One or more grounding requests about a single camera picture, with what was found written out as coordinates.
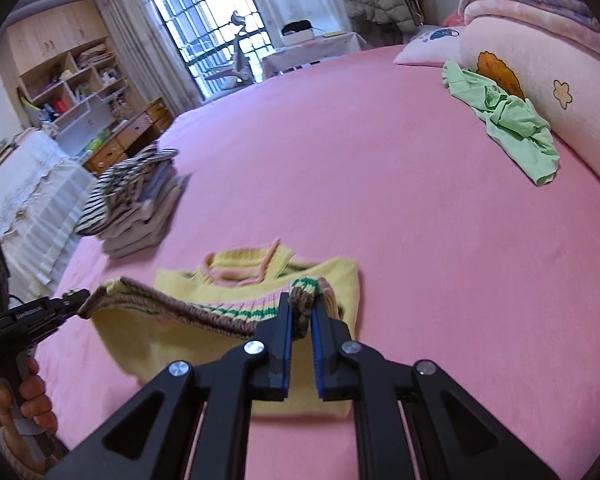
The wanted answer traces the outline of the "left hand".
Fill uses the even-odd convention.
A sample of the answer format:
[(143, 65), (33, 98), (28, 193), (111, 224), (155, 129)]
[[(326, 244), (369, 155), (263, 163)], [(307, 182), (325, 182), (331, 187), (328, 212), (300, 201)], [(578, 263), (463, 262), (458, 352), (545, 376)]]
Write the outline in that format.
[[(35, 422), (44, 430), (54, 434), (57, 431), (57, 417), (53, 412), (53, 404), (46, 394), (46, 385), (38, 372), (40, 366), (32, 356), (28, 357), (30, 376), (23, 379), (19, 387), (23, 402), (20, 405), (21, 415), (31, 422)], [(20, 434), (16, 429), (14, 418), (10, 410), (17, 403), (6, 385), (0, 384), (0, 422), (4, 427), (4, 433), (10, 438), (19, 439)]]

